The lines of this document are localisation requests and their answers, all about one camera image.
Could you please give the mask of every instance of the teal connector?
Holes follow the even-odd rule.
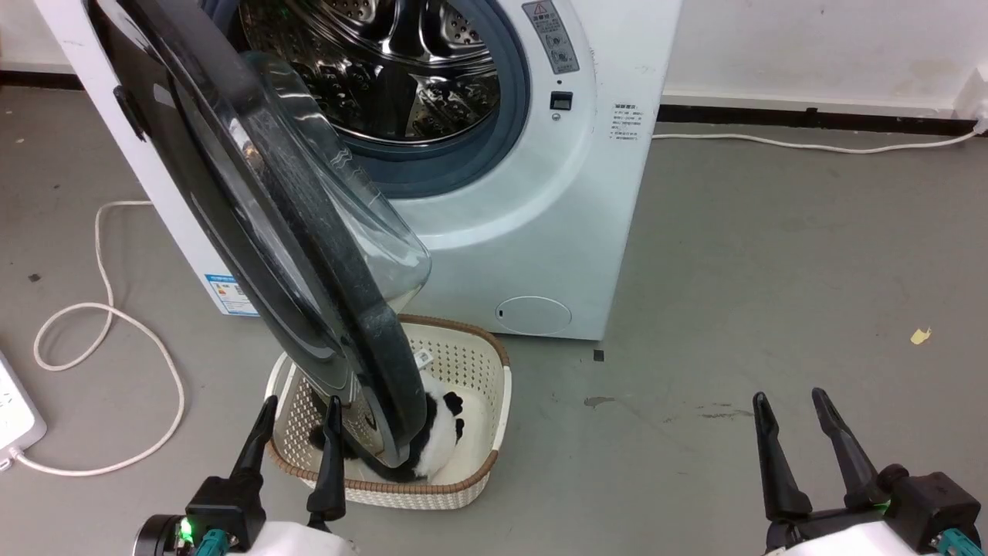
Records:
[[[219,529],[210,529],[196,549],[196,556],[226,556],[230,551],[229,537]]]
[[[948,529],[937,536],[937,551],[944,556],[985,556],[984,551],[958,529]]]

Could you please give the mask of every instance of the warning label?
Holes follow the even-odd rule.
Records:
[[[580,63],[576,60],[576,51],[569,42],[569,34],[566,33],[566,27],[563,26],[552,0],[522,4],[522,9],[529,16],[529,21],[542,41],[552,73],[579,71]]]
[[[651,125],[645,112],[636,104],[615,103],[611,112],[611,139],[639,140],[646,124]]]
[[[218,274],[207,274],[206,281],[216,294],[219,302],[231,315],[242,315],[245,317],[257,317],[257,310],[251,304],[244,291],[237,285],[237,281],[232,276],[222,276]]]

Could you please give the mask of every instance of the green led light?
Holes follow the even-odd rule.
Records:
[[[192,524],[189,523],[187,517],[183,517],[179,524],[179,536],[182,537],[182,540],[192,543]]]

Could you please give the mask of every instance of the concrete floor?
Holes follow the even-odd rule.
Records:
[[[733,130],[848,146],[917,140]],[[988,501],[976,432],[988,420],[986,175],[984,140],[874,156],[656,142],[607,339],[504,338],[514,405],[483,496],[448,512],[350,505],[334,529],[369,555],[760,554],[755,392],[774,404],[803,490],[819,509],[841,503],[813,386],[879,468],[945,471]],[[0,350],[48,422],[31,449],[41,462],[116,462],[172,417],[160,355],[128,325],[72,371],[41,371],[32,357],[49,315],[104,300],[97,208],[142,197],[87,97],[0,90]],[[118,303],[170,347],[190,392],[186,420],[160,452],[112,475],[4,473],[5,553],[128,553],[149,515],[181,511],[205,476],[228,471],[280,352],[259,320],[215,310],[153,211],[118,210],[105,230]],[[44,352],[74,357],[102,319],[66,319]],[[909,341],[918,327],[933,330],[919,346]],[[615,400],[587,407],[595,396]],[[268,517],[305,520],[307,489],[265,472]]]

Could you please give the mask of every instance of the white cable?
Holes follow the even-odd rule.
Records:
[[[966,141],[978,135],[977,131],[971,132],[959,138],[938,140],[934,142],[908,142],[905,144],[891,144],[888,146],[878,146],[876,148],[843,148],[842,146],[831,146],[829,144],[804,144],[799,142],[785,142],[781,140],[758,138],[742,134],[657,134],[653,139],[741,139],[752,140],[774,146],[784,146],[786,148],[806,148],[811,150],[827,150],[830,152],[841,152],[843,154],[875,154],[878,152],[888,152],[890,150],[901,150],[903,148],[934,148],[937,146],[947,146]]]
[[[97,475],[104,475],[106,473],[117,471],[118,469],[122,469],[128,465],[137,463],[138,461],[158,451],[158,448],[163,446],[165,442],[167,442],[172,437],[172,435],[175,433],[175,430],[179,427],[179,423],[182,422],[182,415],[185,413],[185,389],[182,386],[182,378],[179,377],[179,372],[175,368],[175,362],[172,360],[171,354],[168,353],[168,349],[165,347],[165,344],[154,332],[150,330],[150,328],[148,328],[144,324],[139,323],[137,319],[135,319],[134,317],[131,317],[127,313],[124,313],[123,311],[114,307],[114,289],[110,285],[110,277],[107,275],[107,269],[103,265],[103,247],[101,246],[100,243],[100,219],[103,216],[103,211],[109,209],[110,207],[149,207],[149,206],[151,206],[150,201],[116,201],[114,203],[107,203],[106,205],[100,207],[100,210],[97,211],[96,224],[94,226],[95,236],[96,236],[96,264],[100,268],[100,276],[103,277],[103,284],[107,287],[107,303],[106,304],[77,303],[75,305],[66,307],[65,309],[62,309],[61,311],[52,315],[47,321],[44,322],[44,324],[41,325],[41,328],[38,330],[38,335],[35,336],[35,361],[42,369],[48,371],[56,371],[56,372],[64,371],[66,369],[70,369],[78,365],[79,363],[83,362],[87,357],[89,357],[94,351],[96,351],[96,348],[100,346],[100,344],[103,342],[103,339],[107,337],[107,332],[110,331],[110,324],[113,322],[114,316],[120,317],[121,319],[127,321],[128,323],[131,323],[134,326],[136,326],[137,329],[139,329],[140,331],[147,334],[147,336],[151,338],[152,341],[154,341],[154,344],[158,346],[158,349],[161,351],[161,355],[165,358],[165,363],[168,365],[168,370],[171,372],[172,378],[175,380],[175,388],[176,390],[178,390],[179,393],[179,404],[178,404],[179,407],[178,407],[178,411],[175,413],[175,419],[172,420],[171,426],[168,427],[168,430],[165,432],[165,434],[161,437],[160,440],[155,442],[154,445],[152,445],[150,448],[147,448],[143,452],[140,452],[139,454],[114,465],[101,467],[99,469],[86,470],[86,471],[56,469],[32,461],[31,459],[28,458],[28,456],[24,455],[24,452],[22,452],[20,449],[16,449],[16,448],[12,449],[11,456],[17,459],[17,461],[27,465],[28,467],[37,469],[38,471],[44,473],[49,473],[51,475],[60,475],[62,477],[95,477]],[[73,311],[78,311],[80,309],[100,309],[102,311],[107,312],[107,319],[103,323],[103,329],[100,331],[100,335],[97,336],[97,338],[93,341],[92,345],[90,345],[85,351],[82,352],[81,355],[79,355],[72,361],[69,361],[68,363],[65,363],[63,365],[51,365],[46,363],[41,358],[41,349],[40,349],[41,339],[44,337],[44,333],[47,332],[48,328],[51,327],[51,325],[59,318],[69,313],[72,313]]]

